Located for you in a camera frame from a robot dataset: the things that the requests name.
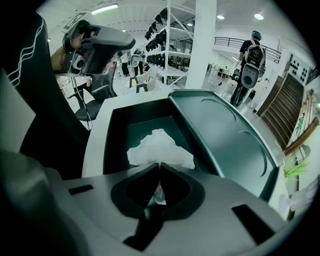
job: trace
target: dark shirt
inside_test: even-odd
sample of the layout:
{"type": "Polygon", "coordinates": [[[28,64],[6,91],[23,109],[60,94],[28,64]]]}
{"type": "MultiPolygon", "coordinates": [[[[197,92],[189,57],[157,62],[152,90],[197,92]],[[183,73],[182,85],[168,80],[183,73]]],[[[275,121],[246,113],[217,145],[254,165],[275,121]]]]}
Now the dark shirt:
{"type": "MultiPolygon", "coordinates": [[[[256,45],[258,45],[258,46],[260,45],[260,43],[259,43],[258,40],[255,40],[255,39],[253,39],[253,40],[254,40],[254,42],[255,42],[256,45]]],[[[252,45],[253,45],[253,43],[251,42],[251,40],[246,40],[246,41],[244,41],[243,44],[242,44],[242,46],[241,46],[241,48],[240,48],[240,53],[245,54],[245,52],[248,50],[248,48],[249,48],[250,46],[252,46],[252,45]]],[[[241,62],[241,66],[244,66],[246,63],[247,63],[247,62],[246,62],[246,60],[245,60],[245,57],[243,57],[242,62],[241,62]]]]}

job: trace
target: white shelving unit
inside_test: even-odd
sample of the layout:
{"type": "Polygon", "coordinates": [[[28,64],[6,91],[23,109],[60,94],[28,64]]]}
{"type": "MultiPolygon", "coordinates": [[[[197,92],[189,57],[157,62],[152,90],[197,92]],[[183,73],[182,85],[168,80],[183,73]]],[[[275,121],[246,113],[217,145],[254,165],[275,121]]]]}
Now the white shelving unit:
{"type": "MultiPolygon", "coordinates": [[[[167,0],[167,21],[166,21],[166,26],[161,28],[161,30],[166,29],[166,43],[165,43],[165,50],[161,50],[161,46],[159,46],[158,48],[151,50],[148,52],[148,55],[154,55],[154,54],[165,54],[165,69],[162,68],[158,68],[158,74],[160,76],[162,76],[164,78],[164,84],[167,84],[167,77],[178,77],[173,83],[171,83],[171,85],[173,85],[174,83],[176,83],[178,80],[180,80],[182,77],[186,76],[188,74],[188,72],[183,72],[179,69],[176,69],[172,66],[168,65],[169,62],[169,56],[179,56],[179,57],[183,57],[186,59],[190,59],[191,58],[191,54],[190,53],[185,53],[185,52],[179,52],[179,51],[171,51],[169,50],[169,44],[170,41],[180,41],[180,40],[186,40],[186,39],[192,39],[193,40],[193,36],[194,33],[188,31],[183,25],[182,23],[171,13],[171,8],[175,8],[175,9],[179,9],[181,11],[185,11],[188,13],[191,13],[193,15],[195,15],[195,11],[187,8],[183,5],[179,5],[179,4],[175,4],[175,3],[171,3],[171,0],[167,0]],[[181,28],[177,28],[177,27],[171,27],[171,18],[173,18],[180,26],[181,28]]],[[[154,33],[151,37],[151,40],[153,38],[155,38],[157,33],[154,33]]]]}

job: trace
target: green plant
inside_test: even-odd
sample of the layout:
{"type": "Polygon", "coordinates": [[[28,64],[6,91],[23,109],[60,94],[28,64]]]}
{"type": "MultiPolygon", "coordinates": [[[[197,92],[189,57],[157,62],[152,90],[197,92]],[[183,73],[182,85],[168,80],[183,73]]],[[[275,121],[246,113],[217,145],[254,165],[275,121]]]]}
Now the green plant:
{"type": "Polygon", "coordinates": [[[295,179],[295,176],[299,176],[301,174],[303,174],[304,172],[306,172],[306,167],[308,166],[309,163],[299,163],[296,166],[293,166],[289,169],[284,169],[284,177],[286,179],[295,179]]]}

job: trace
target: tissue box opening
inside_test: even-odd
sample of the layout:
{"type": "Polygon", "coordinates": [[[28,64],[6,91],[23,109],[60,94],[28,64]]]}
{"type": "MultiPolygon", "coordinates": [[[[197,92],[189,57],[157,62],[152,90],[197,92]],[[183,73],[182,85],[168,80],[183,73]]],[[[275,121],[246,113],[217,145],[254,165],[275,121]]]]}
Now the tissue box opening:
{"type": "Polygon", "coordinates": [[[113,110],[105,144],[103,173],[117,173],[135,167],[129,164],[127,151],[137,147],[155,129],[164,129],[177,146],[193,154],[195,170],[217,175],[209,155],[169,99],[113,110]]]}

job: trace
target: white tissue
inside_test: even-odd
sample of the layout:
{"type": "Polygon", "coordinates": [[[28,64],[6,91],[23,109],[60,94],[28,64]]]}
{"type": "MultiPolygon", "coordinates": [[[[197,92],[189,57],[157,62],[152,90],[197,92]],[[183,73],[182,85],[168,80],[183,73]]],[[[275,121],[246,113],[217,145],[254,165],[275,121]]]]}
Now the white tissue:
{"type": "Polygon", "coordinates": [[[143,164],[166,163],[194,169],[194,156],[175,141],[163,129],[152,131],[141,140],[140,145],[127,151],[129,163],[134,166],[143,164]]]}

